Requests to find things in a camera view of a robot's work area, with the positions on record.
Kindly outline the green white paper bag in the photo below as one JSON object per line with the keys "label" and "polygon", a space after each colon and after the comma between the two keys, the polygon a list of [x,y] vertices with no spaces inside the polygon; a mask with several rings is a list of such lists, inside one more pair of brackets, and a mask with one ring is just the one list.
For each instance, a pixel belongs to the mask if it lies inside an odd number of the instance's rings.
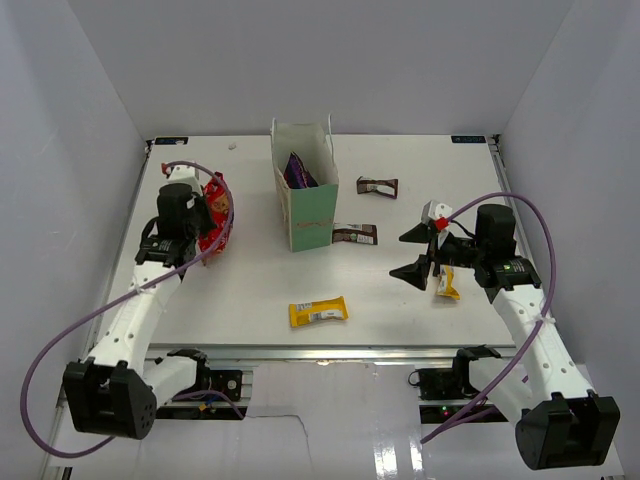
{"label": "green white paper bag", "polygon": [[[301,252],[330,245],[339,190],[331,122],[301,124],[273,120],[270,146],[289,250]],[[283,173],[291,152],[300,157],[318,187],[287,186]]]}

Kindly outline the yellow bar wrapper centre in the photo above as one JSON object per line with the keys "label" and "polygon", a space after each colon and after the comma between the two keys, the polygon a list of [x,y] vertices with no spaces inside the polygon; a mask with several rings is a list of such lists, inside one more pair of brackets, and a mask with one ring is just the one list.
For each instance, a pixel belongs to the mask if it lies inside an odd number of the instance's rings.
{"label": "yellow bar wrapper centre", "polygon": [[324,321],[346,321],[349,318],[346,302],[342,296],[329,300],[290,304],[288,312],[291,328]]}

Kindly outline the brown bar wrapper near bag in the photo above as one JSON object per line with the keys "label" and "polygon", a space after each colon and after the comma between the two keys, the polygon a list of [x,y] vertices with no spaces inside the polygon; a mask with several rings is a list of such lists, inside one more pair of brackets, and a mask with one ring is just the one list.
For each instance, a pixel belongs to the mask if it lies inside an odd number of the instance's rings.
{"label": "brown bar wrapper near bag", "polygon": [[342,224],[335,223],[332,231],[332,242],[348,242],[364,245],[377,245],[377,226],[374,224]]}

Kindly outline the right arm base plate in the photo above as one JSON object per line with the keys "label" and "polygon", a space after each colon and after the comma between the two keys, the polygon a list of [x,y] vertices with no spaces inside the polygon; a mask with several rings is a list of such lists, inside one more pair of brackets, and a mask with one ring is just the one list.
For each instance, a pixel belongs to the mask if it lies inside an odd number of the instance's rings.
{"label": "right arm base plate", "polygon": [[443,424],[463,409],[477,394],[471,387],[461,387],[452,368],[413,370],[407,383],[417,390],[420,420],[423,425]]}

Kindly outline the blue label left corner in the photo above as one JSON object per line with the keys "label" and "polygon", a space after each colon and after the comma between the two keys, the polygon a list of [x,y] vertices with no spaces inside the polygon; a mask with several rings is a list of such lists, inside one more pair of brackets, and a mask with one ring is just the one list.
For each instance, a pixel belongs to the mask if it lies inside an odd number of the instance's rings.
{"label": "blue label left corner", "polygon": [[153,144],[154,145],[161,145],[161,146],[180,146],[180,145],[187,145],[189,142],[189,138],[186,136],[180,136],[180,137],[156,137],[153,140]]}

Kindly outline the brown bar wrapper far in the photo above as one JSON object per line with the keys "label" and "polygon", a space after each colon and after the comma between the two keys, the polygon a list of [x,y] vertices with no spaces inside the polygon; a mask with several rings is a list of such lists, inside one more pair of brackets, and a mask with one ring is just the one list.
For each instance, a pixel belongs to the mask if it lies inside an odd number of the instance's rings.
{"label": "brown bar wrapper far", "polygon": [[360,176],[356,180],[356,190],[358,194],[377,194],[379,196],[397,199],[399,193],[398,179],[372,179]]}

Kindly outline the blue label corner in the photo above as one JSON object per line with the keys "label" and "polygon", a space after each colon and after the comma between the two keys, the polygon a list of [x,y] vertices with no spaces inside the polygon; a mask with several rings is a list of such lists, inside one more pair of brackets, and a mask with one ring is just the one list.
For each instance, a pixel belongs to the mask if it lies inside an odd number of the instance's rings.
{"label": "blue label corner", "polygon": [[451,141],[454,144],[485,144],[486,138],[480,135],[452,135]]}
{"label": "blue label corner", "polygon": [[154,145],[161,145],[161,146],[180,146],[180,145],[187,145],[189,142],[189,138],[186,136],[180,136],[180,137],[156,137],[153,140],[153,144]]}

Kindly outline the yellow bar wrapper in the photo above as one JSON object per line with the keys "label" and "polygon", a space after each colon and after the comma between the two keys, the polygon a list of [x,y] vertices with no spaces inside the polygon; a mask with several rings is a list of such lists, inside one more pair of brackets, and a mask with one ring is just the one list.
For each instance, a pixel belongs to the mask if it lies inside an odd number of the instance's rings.
{"label": "yellow bar wrapper", "polygon": [[349,318],[346,302],[342,296],[329,300],[290,304],[288,312],[291,328],[324,321],[346,321]]}
{"label": "yellow bar wrapper", "polygon": [[455,279],[454,268],[448,265],[441,265],[439,267],[437,277],[438,277],[438,285],[436,289],[436,295],[439,297],[459,301],[460,294],[454,285],[454,279]]}

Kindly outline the red cookie snack bag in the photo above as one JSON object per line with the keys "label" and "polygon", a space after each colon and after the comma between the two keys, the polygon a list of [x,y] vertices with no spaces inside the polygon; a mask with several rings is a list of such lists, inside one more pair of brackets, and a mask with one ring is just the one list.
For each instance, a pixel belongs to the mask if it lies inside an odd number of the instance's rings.
{"label": "red cookie snack bag", "polygon": [[211,179],[204,187],[203,194],[216,227],[208,233],[200,233],[197,245],[200,252],[208,250],[217,239],[220,242],[215,250],[201,259],[204,266],[213,262],[214,257],[226,249],[233,230],[233,217],[229,213],[229,196],[216,180]]}

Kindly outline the yellow bar wrapper right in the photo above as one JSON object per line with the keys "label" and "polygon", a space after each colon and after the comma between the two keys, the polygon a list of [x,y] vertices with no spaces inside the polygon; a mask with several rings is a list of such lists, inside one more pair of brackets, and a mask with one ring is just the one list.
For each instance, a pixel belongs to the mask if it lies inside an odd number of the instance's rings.
{"label": "yellow bar wrapper right", "polygon": [[439,267],[437,277],[438,277],[438,285],[436,289],[436,295],[439,297],[459,301],[460,294],[454,285],[454,279],[455,279],[454,268],[448,265],[441,265]]}

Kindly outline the aluminium front rail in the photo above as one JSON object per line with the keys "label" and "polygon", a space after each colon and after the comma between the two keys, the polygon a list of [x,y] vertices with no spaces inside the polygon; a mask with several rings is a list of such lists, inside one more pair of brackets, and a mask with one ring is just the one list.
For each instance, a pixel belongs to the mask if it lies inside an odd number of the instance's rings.
{"label": "aluminium front rail", "polygon": [[284,345],[195,345],[210,365],[254,366],[264,362],[360,362],[375,364],[449,365],[462,346],[284,346]]}

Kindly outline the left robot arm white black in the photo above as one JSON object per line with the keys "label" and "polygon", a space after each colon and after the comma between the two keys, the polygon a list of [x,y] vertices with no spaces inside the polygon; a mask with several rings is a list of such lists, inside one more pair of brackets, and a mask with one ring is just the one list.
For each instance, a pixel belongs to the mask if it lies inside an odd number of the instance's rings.
{"label": "left robot arm white black", "polygon": [[174,395],[199,399],[210,390],[211,374],[190,357],[171,355],[144,365],[160,317],[196,256],[199,235],[215,226],[203,196],[188,183],[162,186],[156,205],[158,214],[145,226],[135,256],[129,298],[87,358],[64,371],[79,432],[143,439],[157,409]]}

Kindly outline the purple chip bag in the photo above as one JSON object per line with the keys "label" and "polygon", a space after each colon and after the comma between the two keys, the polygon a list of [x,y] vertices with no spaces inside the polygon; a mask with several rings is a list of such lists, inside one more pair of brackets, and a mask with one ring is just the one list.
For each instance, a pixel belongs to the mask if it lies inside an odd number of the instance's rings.
{"label": "purple chip bag", "polygon": [[291,152],[289,155],[283,178],[290,189],[307,189],[319,186],[295,152]]}

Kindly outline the blue label right corner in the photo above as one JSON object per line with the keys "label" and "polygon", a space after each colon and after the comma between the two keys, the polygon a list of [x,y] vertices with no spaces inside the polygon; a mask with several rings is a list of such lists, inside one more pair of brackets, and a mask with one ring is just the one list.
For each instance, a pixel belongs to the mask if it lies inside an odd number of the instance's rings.
{"label": "blue label right corner", "polygon": [[454,144],[485,144],[486,138],[480,135],[452,135],[451,141]]}

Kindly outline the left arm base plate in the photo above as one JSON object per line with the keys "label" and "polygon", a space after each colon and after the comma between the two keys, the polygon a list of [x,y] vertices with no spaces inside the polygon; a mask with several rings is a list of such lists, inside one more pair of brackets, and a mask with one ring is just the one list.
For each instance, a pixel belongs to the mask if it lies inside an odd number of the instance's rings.
{"label": "left arm base plate", "polygon": [[191,403],[198,419],[227,415],[234,420],[240,420],[244,417],[244,411],[240,406],[242,388],[241,370],[205,369],[199,382],[176,394],[173,401]]}

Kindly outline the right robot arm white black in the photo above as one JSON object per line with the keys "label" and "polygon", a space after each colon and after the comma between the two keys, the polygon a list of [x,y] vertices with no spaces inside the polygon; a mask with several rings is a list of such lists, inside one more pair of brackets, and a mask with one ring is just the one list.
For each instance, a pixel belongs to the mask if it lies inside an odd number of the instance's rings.
{"label": "right robot arm white black", "polygon": [[516,218],[505,205],[477,209],[467,238],[449,230],[451,208],[428,202],[420,223],[400,236],[419,243],[424,254],[391,271],[393,278],[424,290],[431,274],[449,267],[469,268],[517,348],[510,360],[489,346],[461,348],[452,361],[451,384],[470,399],[452,420],[453,428],[489,402],[515,429],[518,452],[531,470],[600,466],[620,421],[611,396],[599,395],[578,369],[557,330],[533,264],[517,252]]}

